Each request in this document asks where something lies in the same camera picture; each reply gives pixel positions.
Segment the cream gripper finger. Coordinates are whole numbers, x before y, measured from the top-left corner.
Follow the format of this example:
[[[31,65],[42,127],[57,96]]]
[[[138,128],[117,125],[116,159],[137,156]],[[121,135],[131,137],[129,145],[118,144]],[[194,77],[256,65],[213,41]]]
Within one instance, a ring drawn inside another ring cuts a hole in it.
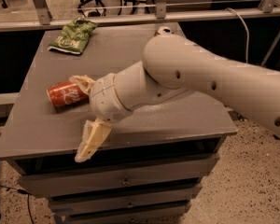
[[[95,81],[88,76],[74,75],[69,78],[69,81],[78,85],[81,91],[85,94],[90,94]]]
[[[75,162],[89,160],[110,133],[111,124],[109,122],[102,119],[87,120],[84,124],[82,140],[77,149]]]

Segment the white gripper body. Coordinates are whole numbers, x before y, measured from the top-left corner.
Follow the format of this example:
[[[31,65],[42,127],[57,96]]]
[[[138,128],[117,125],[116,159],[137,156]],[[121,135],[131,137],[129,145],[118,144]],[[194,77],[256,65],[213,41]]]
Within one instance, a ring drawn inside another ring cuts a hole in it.
[[[116,123],[129,117],[133,112],[120,102],[115,89],[114,74],[97,79],[91,88],[91,110],[99,119]]]

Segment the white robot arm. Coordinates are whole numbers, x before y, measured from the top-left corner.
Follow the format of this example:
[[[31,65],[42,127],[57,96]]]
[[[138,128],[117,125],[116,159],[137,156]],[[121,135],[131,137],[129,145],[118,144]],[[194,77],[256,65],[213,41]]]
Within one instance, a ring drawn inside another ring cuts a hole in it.
[[[117,74],[70,80],[89,96],[96,114],[84,125],[76,162],[91,158],[113,123],[184,91],[205,93],[280,137],[280,72],[217,56],[179,35],[154,36],[141,61]]]

